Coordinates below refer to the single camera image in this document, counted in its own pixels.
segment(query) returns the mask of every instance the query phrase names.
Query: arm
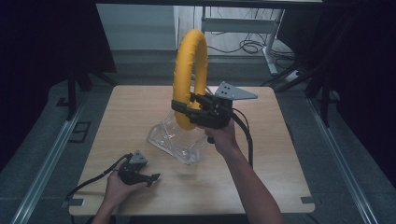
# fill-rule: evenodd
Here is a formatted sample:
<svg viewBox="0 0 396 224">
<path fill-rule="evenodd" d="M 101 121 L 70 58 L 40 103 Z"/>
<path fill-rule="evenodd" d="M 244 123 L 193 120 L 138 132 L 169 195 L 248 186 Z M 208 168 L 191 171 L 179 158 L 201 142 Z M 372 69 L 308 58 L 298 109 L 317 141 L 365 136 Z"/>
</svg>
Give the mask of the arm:
<svg viewBox="0 0 396 224">
<path fill-rule="evenodd" d="M 279 207 L 253 171 L 235 139 L 233 120 L 223 129 L 201 127 L 215 139 L 215 147 L 230 169 L 242 205 L 251 224 L 283 223 Z"/>
<path fill-rule="evenodd" d="M 128 195 L 147 185 L 147 183 L 138 183 L 131 186 L 124 184 L 120 180 L 117 171 L 120 168 L 120 164 L 121 162 L 116 170 L 107 178 L 105 198 L 96 212 L 96 216 L 94 217 L 92 224 L 107 224 L 114 209 L 122 203 Z"/>
</svg>

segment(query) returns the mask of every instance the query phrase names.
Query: gray floor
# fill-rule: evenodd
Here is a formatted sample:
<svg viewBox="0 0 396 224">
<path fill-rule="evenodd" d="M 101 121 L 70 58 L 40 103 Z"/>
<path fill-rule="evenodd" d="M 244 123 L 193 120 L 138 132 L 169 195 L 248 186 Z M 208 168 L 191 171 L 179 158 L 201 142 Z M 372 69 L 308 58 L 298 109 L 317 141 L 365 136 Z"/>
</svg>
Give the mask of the gray floor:
<svg viewBox="0 0 396 224">
<path fill-rule="evenodd" d="M 175 52 L 114 52 L 119 73 L 107 75 L 121 85 L 171 85 L 175 56 Z M 271 78 L 262 55 L 230 57 L 213 53 L 209 57 L 208 70 L 208 85 L 219 85 L 225 80 L 235 86 L 259 86 Z M 92 90 L 78 91 L 78 99 L 81 99 L 83 94 L 88 94 L 87 103 L 78 119 L 78 122 L 91 123 L 88 135 L 82 143 L 69 141 L 65 145 L 64 152 L 37 205 L 32 207 L 28 223 L 71 223 L 67 209 L 61 208 L 61 203 L 65 194 L 78 183 L 113 88 L 98 77 L 91 76 L 91 78 L 94 83 Z M 311 214 L 284 214 L 285 222 L 364 223 L 304 97 L 305 85 L 306 83 L 302 83 L 286 92 L 277 93 L 276 98 L 290 127 L 290 135 L 313 195 L 316 210 Z M 65 82 L 55 85 L 50 90 L 49 102 L 41 117 L 14 158 L 0 174 L 1 223 L 9 223 L 16 215 L 27 190 L 31 187 L 62 129 L 67 108 L 57 106 L 57 103 L 61 98 L 66 97 Z M 330 107 L 329 118 L 330 129 L 336 142 L 372 206 L 378 223 L 395 223 L 395 188 L 345 125 L 334 105 Z M 73 133 L 70 140 L 79 140 L 81 137 L 79 133 Z M 85 223 L 87 219 L 88 217 L 76 217 L 76 223 Z M 128 223 L 128 221 L 128 217 L 118 217 L 118 223 Z"/>
</svg>

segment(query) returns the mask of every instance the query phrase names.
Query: forearm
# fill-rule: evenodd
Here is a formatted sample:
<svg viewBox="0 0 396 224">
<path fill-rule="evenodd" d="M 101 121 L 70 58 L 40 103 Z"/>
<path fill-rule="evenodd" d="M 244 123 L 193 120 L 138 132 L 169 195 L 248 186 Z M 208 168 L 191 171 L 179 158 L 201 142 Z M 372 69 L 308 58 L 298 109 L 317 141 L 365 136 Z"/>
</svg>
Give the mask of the forearm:
<svg viewBox="0 0 396 224">
<path fill-rule="evenodd" d="M 283 223 L 279 207 L 239 150 L 223 156 L 251 224 Z"/>
<path fill-rule="evenodd" d="M 111 218 L 114 209 L 114 205 L 111 205 L 109 203 L 102 203 L 96 213 L 96 216 L 92 221 L 92 224 L 107 224 Z"/>
</svg>

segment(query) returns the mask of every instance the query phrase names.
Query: wooden tabletop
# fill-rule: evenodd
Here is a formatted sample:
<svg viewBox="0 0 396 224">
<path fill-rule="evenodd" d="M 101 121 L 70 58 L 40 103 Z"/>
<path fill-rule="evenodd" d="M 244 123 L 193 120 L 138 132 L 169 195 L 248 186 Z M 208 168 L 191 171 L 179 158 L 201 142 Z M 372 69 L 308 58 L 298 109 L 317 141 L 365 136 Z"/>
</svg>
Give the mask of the wooden tabletop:
<svg viewBox="0 0 396 224">
<path fill-rule="evenodd" d="M 247 117 L 254 145 L 254 170 L 274 195 L 282 213 L 309 213 L 313 203 L 275 94 L 266 87 L 241 88 L 258 99 L 234 101 Z M 151 188 L 131 195 L 115 210 L 125 216 L 244 214 L 224 159 L 209 145 L 198 164 L 181 163 L 146 141 L 149 130 L 171 107 L 171 86 L 118 86 L 114 88 L 79 183 L 91 179 L 118 158 L 137 149 L 148 159 L 141 174 L 160 173 Z M 236 127 L 239 146 L 248 157 L 246 137 Z M 103 200 L 106 178 L 78 191 L 82 206 L 70 206 L 75 216 L 94 215 Z"/>
</svg>

